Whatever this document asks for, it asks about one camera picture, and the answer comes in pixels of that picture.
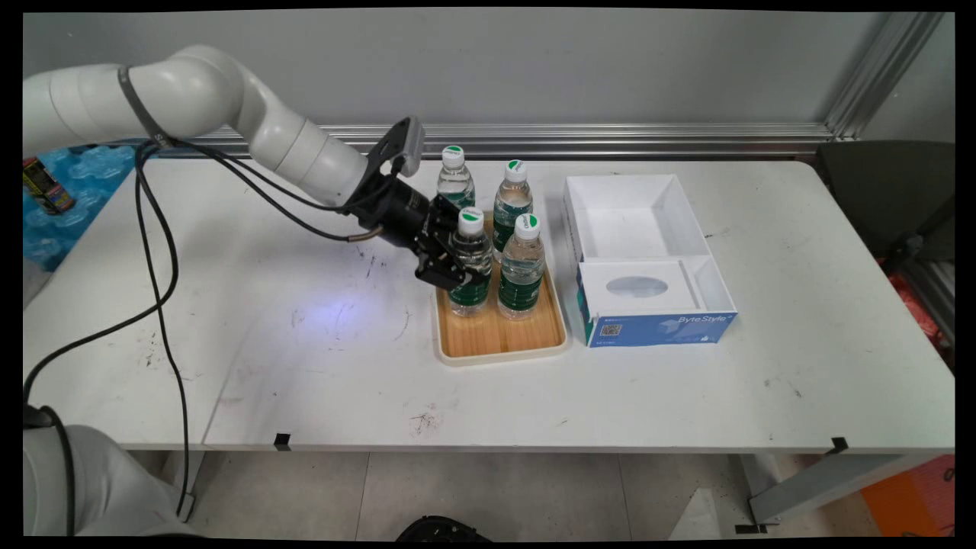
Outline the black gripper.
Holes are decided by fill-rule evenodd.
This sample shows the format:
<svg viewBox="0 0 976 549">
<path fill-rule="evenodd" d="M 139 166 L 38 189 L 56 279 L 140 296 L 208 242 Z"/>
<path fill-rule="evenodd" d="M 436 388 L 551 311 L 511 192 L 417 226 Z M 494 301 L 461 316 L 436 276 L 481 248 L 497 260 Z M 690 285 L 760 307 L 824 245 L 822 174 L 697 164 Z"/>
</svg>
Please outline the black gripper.
<svg viewBox="0 0 976 549">
<path fill-rule="evenodd" d="M 449 244 L 457 232 L 461 210 L 445 195 L 432 201 L 398 177 L 369 177 L 346 202 L 346 212 L 366 229 L 348 242 L 379 236 L 395 247 L 414 252 L 419 264 L 415 277 L 443 291 L 487 284 L 490 275 L 461 263 Z"/>
</svg>

